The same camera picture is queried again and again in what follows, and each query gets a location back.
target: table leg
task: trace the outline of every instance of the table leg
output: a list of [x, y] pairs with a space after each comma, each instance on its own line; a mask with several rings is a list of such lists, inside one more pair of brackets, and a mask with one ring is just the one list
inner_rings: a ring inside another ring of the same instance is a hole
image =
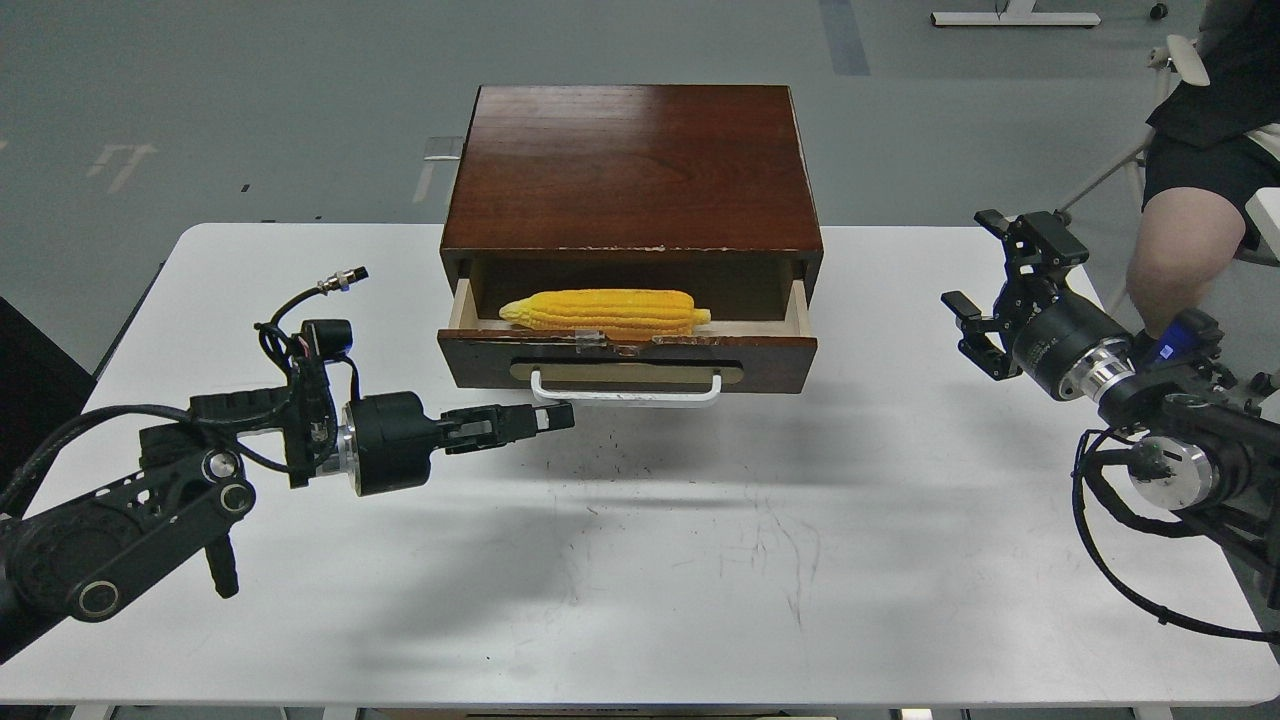
[[358, 720], [358, 707], [329, 706], [324, 708], [324, 715], [320, 720]]
[[1096, 13], [1037, 13], [1036, 0], [1009, 0], [1001, 13], [932, 13], [942, 26], [1074, 26], [1093, 27], [1102, 22]]
[[893, 720], [966, 720], [964, 710], [904, 708], [890, 711]]
[[1165, 705], [1144, 705], [1130, 710], [1137, 720], [1174, 720], [1174, 708]]
[[70, 720], [111, 720], [115, 715], [114, 705], [77, 705], [72, 710]]

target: white table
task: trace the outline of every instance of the white table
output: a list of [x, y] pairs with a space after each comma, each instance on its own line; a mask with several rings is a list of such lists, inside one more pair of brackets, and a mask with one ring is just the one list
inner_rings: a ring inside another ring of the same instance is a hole
[[[458, 389], [435, 345], [438, 225], [210, 224], [178, 242], [91, 405], [266, 387], [251, 324], [330, 272], [365, 392], [430, 415], [520, 391]], [[989, 307], [978, 228], [827, 228], [819, 350], [800, 396], [708, 410], [580, 409], [579, 427], [357, 498], [259, 469], [233, 530], [241, 593], [196, 556], [120, 616], [65, 621], [0, 670], [0, 702], [850, 707], [1248, 705], [1280, 693], [1265, 646], [1161, 626], [1075, 537], [1087, 401], [995, 383], [938, 296]], [[1076, 283], [1085, 278], [1076, 273]], [[344, 387], [334, 370], [335, 388]], [[122, 420], [74, 443], [33, 511], [136, 468]], [[255, 438], [278, 448], [273, 438]], [[1252, 626], [1221, 552], [1094, 512], [1114, 568], [1192, 615]]]

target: person's leg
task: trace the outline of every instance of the person's leg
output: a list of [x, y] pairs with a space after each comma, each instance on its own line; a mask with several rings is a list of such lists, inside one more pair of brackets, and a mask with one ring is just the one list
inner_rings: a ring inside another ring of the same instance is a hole
[[1171, 187], [1147, 201], [1129, 261], [1129, 297], [1151, 337], [1203, 300], [1244, 236], [1240, 211], [1221, 195]]

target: black shorts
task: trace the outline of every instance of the black shorts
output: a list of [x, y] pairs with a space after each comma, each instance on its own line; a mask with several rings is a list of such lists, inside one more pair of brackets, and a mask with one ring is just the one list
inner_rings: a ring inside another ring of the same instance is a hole
[[1196, 147], [1156, 133], [1147, 149], [1147, 186], [1142, 206], [1171, 187], [1197, 187], [1228, 199], [1244, 218], [1245, 247], [1258, 247], [1258, 228], [1244, 204], [1260, 187], [1280, 186], [1280, 160], [1261, 145], [1240, 136], [1210, 147]]

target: person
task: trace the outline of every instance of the person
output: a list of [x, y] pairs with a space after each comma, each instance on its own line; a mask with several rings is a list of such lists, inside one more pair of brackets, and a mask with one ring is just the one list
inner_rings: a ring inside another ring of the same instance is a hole
[[1256, 249], [1244, 204], [1280, 186], [1280, 0], [1211, 0], [1198, 50], [1210, 85], [1180, 83], [1147, 119], [1147, 183], [1129, 296], [1140, 352], [1197, 306], [1236, 250]]

